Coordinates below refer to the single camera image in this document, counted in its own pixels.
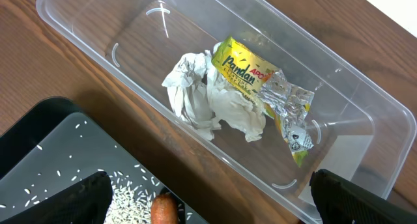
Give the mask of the clear plastic bin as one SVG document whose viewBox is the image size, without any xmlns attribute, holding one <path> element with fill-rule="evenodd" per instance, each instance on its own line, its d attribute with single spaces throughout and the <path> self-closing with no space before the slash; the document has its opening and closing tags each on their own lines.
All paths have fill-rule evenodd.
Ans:
<svg viewBox="0 0 417 224">
<path fill-rule="evenodd" d="M 265 0 L 36 0 L 39 16 L 163 116 L 306 223 L 327 169 L 387 198 L 416 136 L 412 113 Z M 207 141 L 176 117 L 162 81 L 185 53 L 228 36 L 313 91 L 313 148 L 298 166 L 272 119 L 260 140 L 224 124 Z"/>
</svg>

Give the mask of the black tray bin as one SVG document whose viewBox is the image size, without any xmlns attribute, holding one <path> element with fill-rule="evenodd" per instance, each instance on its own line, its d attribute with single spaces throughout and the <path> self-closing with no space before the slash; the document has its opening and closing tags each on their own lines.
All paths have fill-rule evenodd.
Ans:
<svg viewBox="0 0 417 224">
<path fill-rule="evenodd" d="M 156 196 L 171 194 L 76 104 L 45 99 L 1 136 L 1 221 L 96 172 L 138 182 L 150 173 Z"/>
</svg>

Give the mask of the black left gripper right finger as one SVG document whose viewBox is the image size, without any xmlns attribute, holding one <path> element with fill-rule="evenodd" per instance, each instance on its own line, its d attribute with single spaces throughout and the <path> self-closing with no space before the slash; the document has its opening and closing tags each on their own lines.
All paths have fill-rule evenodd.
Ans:
<svg viewBox="0 0 417 224">
<path fill-rule="evenodd" d="M 416 224 L 416 215 L 329 170 L 314 172 L 309 186 L 324 224 Z"/>
</svg>

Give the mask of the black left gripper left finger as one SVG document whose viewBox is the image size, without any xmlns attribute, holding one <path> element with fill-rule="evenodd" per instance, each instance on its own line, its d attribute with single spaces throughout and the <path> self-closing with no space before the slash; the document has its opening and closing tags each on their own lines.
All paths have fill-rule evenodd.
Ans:
<svg viewBox="0 0 417 224">
<path fill-rule="evenodd" d="M 103 224 L 113 188 L 105 172 L 96 172 L 1 224 Z"/>
</svg>

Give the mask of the pile of white rice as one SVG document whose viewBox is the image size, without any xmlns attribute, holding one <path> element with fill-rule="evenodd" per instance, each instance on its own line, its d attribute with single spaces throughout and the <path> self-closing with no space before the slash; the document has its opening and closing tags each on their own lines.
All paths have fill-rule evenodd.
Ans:
<svg viewBox="0 0 417 224">
<path fill-rule="evenodd" d="M 151 206 L 160 184 L 150 173 L 141 175 L 138 182 L 121 175 L 109 176 L 113 196 L 104 224 L 151 223 Z"/>
</svg>

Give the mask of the white tissue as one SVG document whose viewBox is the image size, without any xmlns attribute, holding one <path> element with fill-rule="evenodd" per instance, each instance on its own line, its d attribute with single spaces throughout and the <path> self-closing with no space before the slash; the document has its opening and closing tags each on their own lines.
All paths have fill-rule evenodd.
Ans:
<svg viewBox="0 0 417 224">
<path fill-rule="evenodd" d="M 211 58 L 209 50 L 185 53 L 162 82 L 174 114 L 209 141 L 214 139 L 213 131 L 221 128 L 209 106 L 207 84 L 203 82 Z"/>
<path fill-rule="evenodd" d="M 211 60 L 220 43 L 206 50 L 207 98 L 216 121 L 224 120 L 230 127 L 245 134 L 247 142 L 262 138 L 266 118 L 261 109 L 247 100 L 224 76 L 217 71 Z"/>
</svg>

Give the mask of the green snack wrapper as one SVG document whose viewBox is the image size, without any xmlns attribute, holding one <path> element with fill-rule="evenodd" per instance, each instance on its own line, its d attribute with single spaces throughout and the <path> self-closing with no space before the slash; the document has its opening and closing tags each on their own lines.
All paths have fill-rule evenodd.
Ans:
<svg viewBox="0 0 417 224">
<path fill-rule="evenodd" d="M 306 121 L 314 92 L 289 83 L 283 71 L 228 36 L 214 48 L 212 64 L 244 97 L 272 118 L 298 166 L 314 144 Z"/>
</svg>

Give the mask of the orange carrot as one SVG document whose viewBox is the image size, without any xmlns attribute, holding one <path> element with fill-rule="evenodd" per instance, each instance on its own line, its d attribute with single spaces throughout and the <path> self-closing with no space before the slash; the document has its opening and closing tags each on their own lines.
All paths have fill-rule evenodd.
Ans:
<svg viewBox="0 0 417 224">
<path fill-rule="evenodd" d="M 152 224 L 179 224 L 177 204 L 169 194 L 158 195 L 151 206 Z"/>
</svg>

